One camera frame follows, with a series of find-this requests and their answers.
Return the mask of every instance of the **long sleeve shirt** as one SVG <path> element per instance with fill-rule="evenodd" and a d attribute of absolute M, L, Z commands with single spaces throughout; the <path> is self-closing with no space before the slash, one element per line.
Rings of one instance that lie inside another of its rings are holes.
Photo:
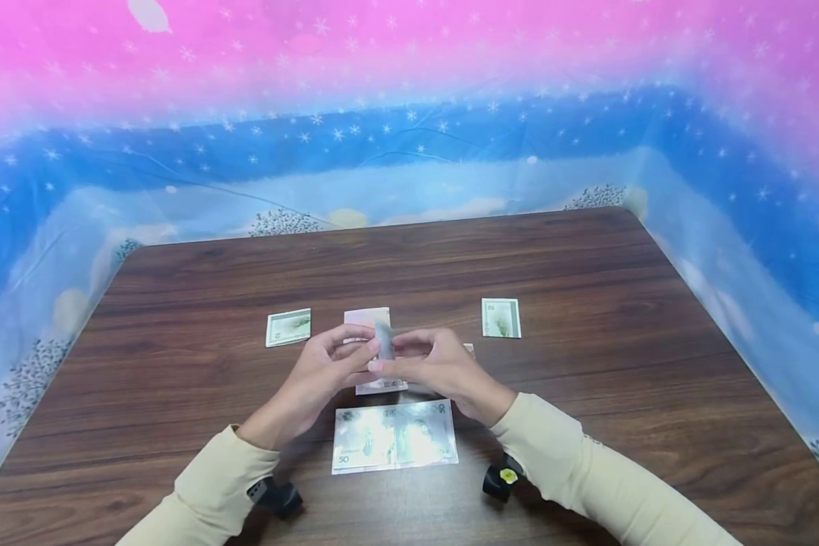
<path fill-rule="evenodd" d="M 578 421 L 540 397 L 519 393 L 491 431 L 544 499 L 593 519 L 622 544 L 739 544 L 686 497 L 584 435 Z M 253 507 L 246 490 L 277 464 L 278 453 L 250 446 L 227 427 L 118 544 L 221 546 L 240 533 Z"/>

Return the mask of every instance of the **wood grain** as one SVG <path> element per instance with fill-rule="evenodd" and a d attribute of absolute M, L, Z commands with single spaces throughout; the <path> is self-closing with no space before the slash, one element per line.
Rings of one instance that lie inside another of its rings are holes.
<path fill-rule="evenodd" d="M 482 338 L 482 297 L 518 298 L 524 338 Z M 265 349 L 267 315 L 306 306 L 313 333 L 368 306 L 455 328 L 739 540 L 819 544 L 816 460 L 638 221 L 592 209 L 139 249 L 0 471 L 0 545 L 114 544 L 276 391 L 301 345 Z M 335 408 L 428 396 L 340 393 L 278 468 L 303 512 L 253 512 L 232 544 L 612 540 L 528 484 L 485 498 L 500 448 L 460 416 L 460 465 L 330 476 Z"/>

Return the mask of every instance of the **fabric backdrop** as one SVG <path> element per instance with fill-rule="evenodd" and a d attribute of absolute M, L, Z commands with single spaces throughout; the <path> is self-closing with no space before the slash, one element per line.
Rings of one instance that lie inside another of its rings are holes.
<path fill-rule="evenodd" d="M 819 0 L 2 0 L 0 464 L 138 246 L 595 206 L 819 459 Z"/>

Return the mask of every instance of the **yellow flower emblem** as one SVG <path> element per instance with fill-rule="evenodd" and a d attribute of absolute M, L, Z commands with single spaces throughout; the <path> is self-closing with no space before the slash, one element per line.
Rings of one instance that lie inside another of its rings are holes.
<path fill-rule="evenodd" d="M 519 475 L 512 470 L 512 468 L 504 468 L 500 471 L 500 478 L 503 479 L 504 482 L 512 485 L 515 482 L 519 481 Z"/>

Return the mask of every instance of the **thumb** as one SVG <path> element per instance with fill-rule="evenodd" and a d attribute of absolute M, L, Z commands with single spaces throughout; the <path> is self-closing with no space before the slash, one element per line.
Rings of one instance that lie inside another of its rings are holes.
<path fill-rule="evenodd" d="M 342 368 L 342 372 L 347 374 L 361 372 L 367 368 L 367 363 L 376 357 L 377 352 L 379 352 L 379 340 L 371 339 L 337 363 Z"/>
<path fill-rule="evenodd" d="M 400 360 L 374 360 L 367 365 L 367 369 L 377 378 L 398 378 L 413 383 L 425 383 L 428 366 L 425 357 L 417 356 Z"/>

